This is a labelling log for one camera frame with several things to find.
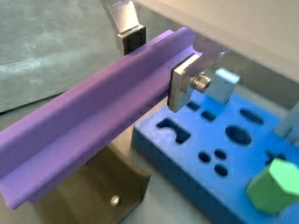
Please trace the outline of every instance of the round hole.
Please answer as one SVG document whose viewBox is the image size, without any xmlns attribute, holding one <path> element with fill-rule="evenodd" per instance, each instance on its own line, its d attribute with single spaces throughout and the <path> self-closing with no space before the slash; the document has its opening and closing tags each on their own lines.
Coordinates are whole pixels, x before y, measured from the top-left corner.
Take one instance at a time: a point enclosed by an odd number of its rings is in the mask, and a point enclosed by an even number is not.
<svg viewBox="0 0 299 224">
<path fill-rule="evenodd" d="M 225 128 L 225 133 L 228 139 L 236 144 L 247 145 L 252 141 L 249 134 L 239 126 L 235 125 L 228 126 Z"/>
<path fill-rule="evenodd" d="M 224 166 L 221 166 L 220 164 L 215 165 L 215 172 L 221 176 L 221 177 L 227 177 L 229 172 L 227 170 L 227 168 Z"/>
<path fill-rule="evenodd" d="M 239 113 L 252 122 L 252 123 L 257 123 L 257 124 L 263 124 L 264 121 L 263 119 L 259 117 L 259 115 L 256 115 L 252 111 L 249 111 L 248 109 L 243 108 Z"/>
<path fill-rule="evenodd" d="M 216 149 L 215 152 L 213 152 L 213 154 L 215 154 L 215 156 L 219 159 L 225 159 L 227 158 L 227 153 L 221 149 Z"/>
<path fill-rule="evenodd" d="M 211 161 L 211 156 L 205 152 L 201 152 L 199 154 L 199 159 L 203 163 L 207 164 Z"/>
</svg>

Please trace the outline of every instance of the hole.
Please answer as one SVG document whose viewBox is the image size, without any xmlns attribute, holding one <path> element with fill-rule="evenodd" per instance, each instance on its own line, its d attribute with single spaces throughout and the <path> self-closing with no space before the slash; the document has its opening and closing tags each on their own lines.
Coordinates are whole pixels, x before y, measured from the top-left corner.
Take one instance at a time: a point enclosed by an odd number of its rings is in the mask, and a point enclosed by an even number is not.
<svg viewBox="0 0 299 224">
<path fill-rule="evenodd" d="M 200 105 L 197 103 L 195 103 L 193 101 L 189 101 L 188 104 L 187 104 L 187 107 L 193 110 L 193 111 L 197 111 L 200 109 Z"/>
<path fill-rule="evenodd" d="M 225 128 L 225 133 L 228 136 L 228 139 L 236 143 L 236 144 L 243 144 L 248 145 L 251 144 L 251 136 L 249 134 L 239 127 L 239 126 L 228 126 Z"/>
<path fill-rule="evenodd" d="M 221 149 L 216 149 L 213 154 L 219 159 L 227 159 L 227 153 Z"/>
<path fill-rule="evenodd" d="M 201 117 L 204 117 L 205 120 L 208 120 L 209 122 L 212 122 L 212 121 L 215 120 L 215 118 L 216 118 L 216 116 L 215 116 L 208 110 L 203 111 L 200 115 L 201 115 Z"/>
<path fill-rule="evenodd" d="M 228 174 L 229 174 L 227 168 L 223 165 L 220 165 L 220 164 L 215 165 L 213 170 L 221 177 L 227 177 Z"/>
<path fill-rule="evenodd" d="M 272 161 L 275 160 L 275 158 L 280 158 L 280 159 L 285 160 L 285 155 L 283 153 L 275 155 L 269 150 L 267 150 L 265 155 L 267 155 L 265 165 L 269 165 L 272 163 Z"/>
<path fill-rule="evenodd" d="M 252 111 L 249 111 L 248 109 L 243 108 L 239 113 L 252 122 L 252 123 L 257 123 L 257 124 L 263 124 L 264 121 L 263 119 L 259 117 L 259 115 L 256 115 Z"/>
<path fill-rule="evenodd" d="M 203 163 L 207 164 L 211 161 L 211 156 L 205 152 L 201 152 L 199 154 L 199 159 Z"/>
<path fill-rule="evenodd" d="M 187 139 L 191 137 L 191 134 L 183 128 L 180 128 L 179 125 L 173 123 L 173 121 L 169 118 L 165 118 L 163 121 L 160 121 L 156 124 L 156 127 L 159 129 L 169 128 L 175 131 L 176 133 L 175 142 L 177 144 L 183 144 L 187 141 Z"/>
</svg>

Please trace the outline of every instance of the green hexagonal block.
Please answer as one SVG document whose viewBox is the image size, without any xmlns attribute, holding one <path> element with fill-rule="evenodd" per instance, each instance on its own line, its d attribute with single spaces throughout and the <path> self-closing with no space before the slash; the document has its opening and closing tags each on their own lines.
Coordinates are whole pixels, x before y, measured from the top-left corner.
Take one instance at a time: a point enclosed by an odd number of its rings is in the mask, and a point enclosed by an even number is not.
<svg viewBox="0 0 299 224">
<path fill-rule="evenodd" d="M 257 210 L 277 214 L 299 200 L 299 169 L 276 158 L 247 186 Z"/>
</svg>

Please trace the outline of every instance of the purple foam block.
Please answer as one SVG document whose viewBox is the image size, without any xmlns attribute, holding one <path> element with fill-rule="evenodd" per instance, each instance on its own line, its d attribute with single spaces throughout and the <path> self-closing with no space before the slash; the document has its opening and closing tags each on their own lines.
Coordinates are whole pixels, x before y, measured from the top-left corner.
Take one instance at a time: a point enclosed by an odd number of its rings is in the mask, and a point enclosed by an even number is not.
<svg viewBox="0 0 299 224">
<path fill-rule="evenodd" d="M 167 96 L 193 33 L 167 31 L 0 132 L 0 190 L 35 202 Z"/>
</svg>

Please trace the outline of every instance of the blue foam tray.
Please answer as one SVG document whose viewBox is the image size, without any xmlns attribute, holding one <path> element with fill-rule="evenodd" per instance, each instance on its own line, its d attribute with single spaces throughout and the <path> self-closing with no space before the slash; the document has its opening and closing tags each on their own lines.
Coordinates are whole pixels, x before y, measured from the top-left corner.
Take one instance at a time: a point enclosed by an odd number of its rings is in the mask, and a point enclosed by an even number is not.
<svg viewBox="0 0 299 224">
<path fill-rule="evenodd" d="M 299 165 L 299 149 L 273 134 L 279 122 L 237 94 L 223 106 L 193 93 L 177 113 L 163 107 L 135 125 L 132 145 L 215 223 L 297 224 L 299 203 L 269 215 L 245 194 L 272 158 Z"/>
</svg>

